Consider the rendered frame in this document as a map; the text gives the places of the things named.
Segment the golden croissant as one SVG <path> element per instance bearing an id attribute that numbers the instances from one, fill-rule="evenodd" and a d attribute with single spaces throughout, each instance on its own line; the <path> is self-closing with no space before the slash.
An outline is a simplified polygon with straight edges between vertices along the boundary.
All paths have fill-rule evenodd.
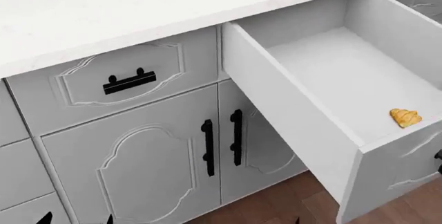
<path id="1" fill-rule="evenodd" d="M 408 126 L 421 122 L 423 119 L 418 115 L 417 111 L 408 111 L 407 109 L 392 109 L 390 116 L 400 128 L 407 128 Z"/>

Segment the grey drawer front with moulding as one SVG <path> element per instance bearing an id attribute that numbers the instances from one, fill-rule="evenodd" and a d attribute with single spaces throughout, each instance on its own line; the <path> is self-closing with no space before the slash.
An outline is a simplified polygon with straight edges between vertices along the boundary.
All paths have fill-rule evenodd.
<path id="1" fill-rule="evenodd" d="M 205 86 L 218 78 L 217 30 L 201 28 L 7 78 L 32 134 L 42 135 Z M 157 80 L 105 95 L 108 77 Z"/>

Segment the wide grey cabinet door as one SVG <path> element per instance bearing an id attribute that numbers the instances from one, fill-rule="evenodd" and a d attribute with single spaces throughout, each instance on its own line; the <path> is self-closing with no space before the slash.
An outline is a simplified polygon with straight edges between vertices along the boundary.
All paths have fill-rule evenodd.
<path id="1" fill-rule="evenodd" d="M 80 224 L 180 224 L 220 206 L 216 86 L 45 136 Z M 215 175 L 205 135 L 213 123 Z"/>

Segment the white open drawer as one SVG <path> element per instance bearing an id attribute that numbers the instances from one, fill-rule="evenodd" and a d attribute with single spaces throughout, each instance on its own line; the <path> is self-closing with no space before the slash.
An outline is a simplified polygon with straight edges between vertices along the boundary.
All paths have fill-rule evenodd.
<path id="1" fill-rule="evenodd" d="M 337 224 L 442 176 L 442 24 L 396 0 L 313 0 L 224 23 L 222 54 Z M 392 109 L 423 119 L 400 128 Z"/>

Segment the narrow grey cabinet door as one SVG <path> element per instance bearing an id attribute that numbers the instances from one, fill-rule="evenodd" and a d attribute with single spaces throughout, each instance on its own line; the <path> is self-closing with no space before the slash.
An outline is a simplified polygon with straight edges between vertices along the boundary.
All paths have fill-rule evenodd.
<path id="1" fill-rule="evenodd" d="M 306 171 L 306 166 L 232 80 L 218 84 L 222 204 L 258 192 Z M 242 162 L 233 152 L 236 109 L 242 111 Z"/>

